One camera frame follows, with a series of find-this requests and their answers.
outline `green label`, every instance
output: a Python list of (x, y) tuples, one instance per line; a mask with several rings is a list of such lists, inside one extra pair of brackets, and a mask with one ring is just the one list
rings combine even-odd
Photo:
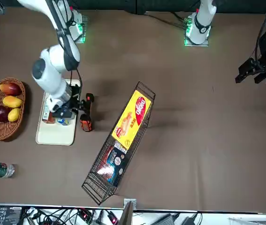
[(0, 177), (3, 177), (4, 175), (6, 175), (8, 170), (8, 166), (5, 163), (0, 163)]

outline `mango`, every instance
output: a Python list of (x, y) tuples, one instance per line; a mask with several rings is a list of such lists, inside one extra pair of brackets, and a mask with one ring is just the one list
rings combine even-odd
[(19, 116), (20, 116), (20, 110), (19, 108), (16, 109), (12, 109), (9, 114), (8, 114), (8, 120), (10, 122), (15, 122), (16, 120), (18, 120)]
[(3, 104), (10, 108), (18, 108), (22, 104), (22, 100), (14, 96), (6, 96), (2, 100)]
[(0, 90), (6, 95), (17, 96), (21, 94), (20, 87), (15, 83), (3, 83), (0, 85)]

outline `snack box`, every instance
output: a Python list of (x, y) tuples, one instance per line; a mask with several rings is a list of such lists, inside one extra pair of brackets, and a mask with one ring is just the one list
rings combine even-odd
[(128, 163), (125, 152), (111, 145), (106, 150), (102, 162), (103, 164), (98, 166), (97, 173), (112, 185), (117, 186)]
[(112, 137), (125, 149), (130, 148), (150, 105), (151, 101), (135, 90), (112, 132)]

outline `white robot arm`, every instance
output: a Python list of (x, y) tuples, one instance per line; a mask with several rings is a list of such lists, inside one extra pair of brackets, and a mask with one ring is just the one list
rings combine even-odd
[(192, 13), (192, 26), (190, 31), (186, 33), (187, 38), (192, 44), (200, 45), (206, 41), (215, 13), (215, 0), (200, 1), (198, 13)]
[(59, 0), (18, 0), (24, 7), (42, 12), (50, 19), (58, 36), (58, 45), (41, 52), (32, 69), (32, 75), (37, 84), (50, 94), (48, 105), (55, 112), (72, 96), (71, 88), (62, 78), (65, 71), (76, 70), (80, 62), (80, 52), (71, 36), (67, 23), (71, 20), (67, 1)]

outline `brown tabletop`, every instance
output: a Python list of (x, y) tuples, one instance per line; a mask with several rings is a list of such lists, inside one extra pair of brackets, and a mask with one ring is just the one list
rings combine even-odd
[[(147, 16), (83, 14), (90, 22), (78, 45), (79, 70), (83, 93), (96, 96), (95, 130), (77, 125), (72, 146), (35, 142), (43, 91), (30, 70), (41, 50), (58, 43), (49, 19), (24, 8), (0, 15), (0, 79), (30, 87), (21, 132), (0, 142), (0, 162), (18, 165), (14, 178), (0, 179), (0, 203), (96, 206), (82, 182), (142, 81), (156, 92), (150, 128), (119, 196), (103, 206), (121, 207), (127, 197), (140, 209), (266, 212), (266, 85), (253, 77), (234, 81), (264, 16), (218, 14), (209, 47), (184, 47), (182, 30)], [(176, 22), (171, 14), (156, 16)]]

